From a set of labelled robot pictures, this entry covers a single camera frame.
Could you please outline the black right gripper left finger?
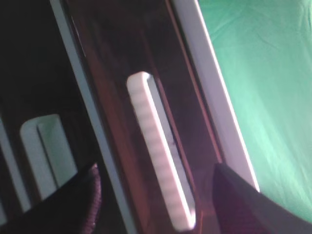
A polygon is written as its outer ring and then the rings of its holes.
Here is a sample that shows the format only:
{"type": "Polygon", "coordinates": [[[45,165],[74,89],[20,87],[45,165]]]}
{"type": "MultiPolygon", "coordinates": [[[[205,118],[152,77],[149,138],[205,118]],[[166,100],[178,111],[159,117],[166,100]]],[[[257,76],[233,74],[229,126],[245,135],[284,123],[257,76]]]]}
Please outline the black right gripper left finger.
{"type": "Polygon", "coordinates": [[[92,234],[101,209],[97,164],[81,169],[44,201],[0,228],[2,234],[92,234]]]}

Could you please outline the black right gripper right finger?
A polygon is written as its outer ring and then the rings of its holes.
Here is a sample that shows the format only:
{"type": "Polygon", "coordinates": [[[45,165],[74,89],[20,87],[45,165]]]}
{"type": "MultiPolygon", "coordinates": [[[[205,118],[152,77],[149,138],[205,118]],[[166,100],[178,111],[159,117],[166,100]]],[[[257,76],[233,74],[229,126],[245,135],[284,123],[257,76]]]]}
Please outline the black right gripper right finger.
{"type": "Polygon", "coordinates": [[[226,164],[214,166],[213,203],[223,234],[310,234],[311,223],[258,192],[226,164]]]}

